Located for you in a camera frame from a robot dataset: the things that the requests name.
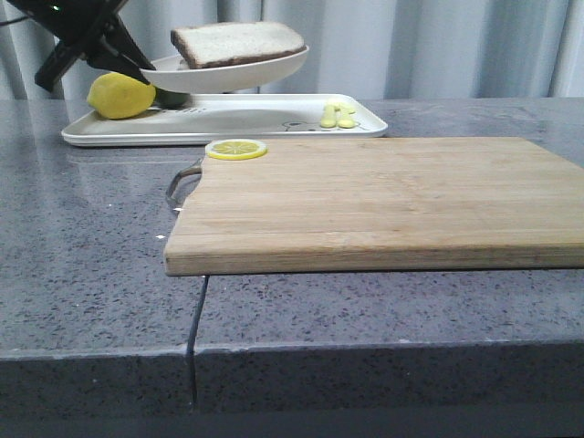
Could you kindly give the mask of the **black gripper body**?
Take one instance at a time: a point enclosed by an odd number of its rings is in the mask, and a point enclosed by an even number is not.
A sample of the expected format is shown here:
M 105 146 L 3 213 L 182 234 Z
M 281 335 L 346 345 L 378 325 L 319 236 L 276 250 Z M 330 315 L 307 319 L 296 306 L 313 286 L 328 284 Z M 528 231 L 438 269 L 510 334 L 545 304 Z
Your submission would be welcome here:
M 106 22 L 120 16 L 124 1 L 13 1 L 16 9 L 66 46 L 88 46 L 103 38 Z

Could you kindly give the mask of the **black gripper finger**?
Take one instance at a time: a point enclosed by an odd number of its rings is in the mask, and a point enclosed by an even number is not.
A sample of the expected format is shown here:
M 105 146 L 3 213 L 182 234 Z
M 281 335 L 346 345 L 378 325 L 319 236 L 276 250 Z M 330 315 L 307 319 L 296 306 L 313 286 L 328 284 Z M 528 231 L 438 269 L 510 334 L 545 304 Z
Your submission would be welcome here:
M 35 83 L 47 91 L 52 91 L 65 73 L 78 59 L 83 59 L 96 69 L 121 73 L 140 82 L 149 81 L 142 75 L 143 69 L 151 69 L 151 62 L 131 43 L 130 51 L 116 47 L 105 38 L 100 38 L 86 47 L 82 45 L 66 46 L 60 41 L 47 60 L 36 72 Z
M 107 69 L 119 73 L 141 73 L 142 69 L 155 69 L 142 54 L 118 15 L 113 15 L 106 22 L 102 45 L 106 50 Z

